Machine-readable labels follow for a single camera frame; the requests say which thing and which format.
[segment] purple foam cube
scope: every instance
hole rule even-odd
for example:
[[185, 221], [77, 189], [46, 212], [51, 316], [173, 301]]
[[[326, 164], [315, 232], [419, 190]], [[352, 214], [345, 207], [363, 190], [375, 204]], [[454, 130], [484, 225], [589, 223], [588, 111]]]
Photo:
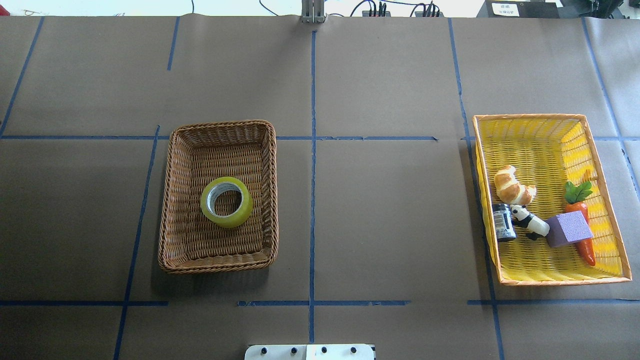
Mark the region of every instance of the purple foam cube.
[[547, 224], [547, 242], [550, 247], [565, 246], [593, 237], [589, 224], [580, 211], [550, 217]]

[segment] roll of tape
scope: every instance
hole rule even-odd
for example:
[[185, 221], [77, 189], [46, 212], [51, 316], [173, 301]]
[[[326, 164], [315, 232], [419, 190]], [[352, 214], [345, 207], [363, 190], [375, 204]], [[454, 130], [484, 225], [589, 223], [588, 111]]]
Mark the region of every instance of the roll of tape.
[[[215, 208], [216, 199], [227, 191], [241, 194], [240, 206], [230, 215], [218, 215]], [[200, 208], [202, 213], [218, 226], [231, 228], [242, 225], [249, 218], [253, 209], [253, 199], [242, 181], [234, 177], [224, 176], [211, 181], [204, 188], [200, 197]]]

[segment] toy croissant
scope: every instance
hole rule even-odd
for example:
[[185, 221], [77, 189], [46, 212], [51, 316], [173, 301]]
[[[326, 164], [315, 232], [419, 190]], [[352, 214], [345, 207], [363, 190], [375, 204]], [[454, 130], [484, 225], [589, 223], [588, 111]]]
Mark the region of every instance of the toy croissant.
[[516, 168], [507, 165], [493, 178], [498, 197], [505, 204], [529, 205], [538, 192], [535, 186], [524, 186], [516, 180]]

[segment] panda figurine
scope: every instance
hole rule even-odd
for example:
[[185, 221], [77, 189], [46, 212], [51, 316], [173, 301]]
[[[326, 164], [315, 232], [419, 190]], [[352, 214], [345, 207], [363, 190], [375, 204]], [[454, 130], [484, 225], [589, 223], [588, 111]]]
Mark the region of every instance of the panda figurine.
[[509, 205], [509, 208], [515, 218], [513, 224], [531, 231], [526, 235], [529, 239], [537, 240], [549, 233], [549, 225], [535, 214], [530, 213], [525, 206]]

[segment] metal bracket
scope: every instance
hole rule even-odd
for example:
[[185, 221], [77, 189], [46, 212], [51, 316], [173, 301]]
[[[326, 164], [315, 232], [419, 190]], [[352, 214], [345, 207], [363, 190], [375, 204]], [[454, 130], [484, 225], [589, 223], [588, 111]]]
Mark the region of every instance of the metal bracket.
[[375, 360], [375, 347], [366, 344], [253, 345], [244, 360]]
[[324, 14], [324, 0], [302, 0], [302, 22], [322, 23], [326, 19]]

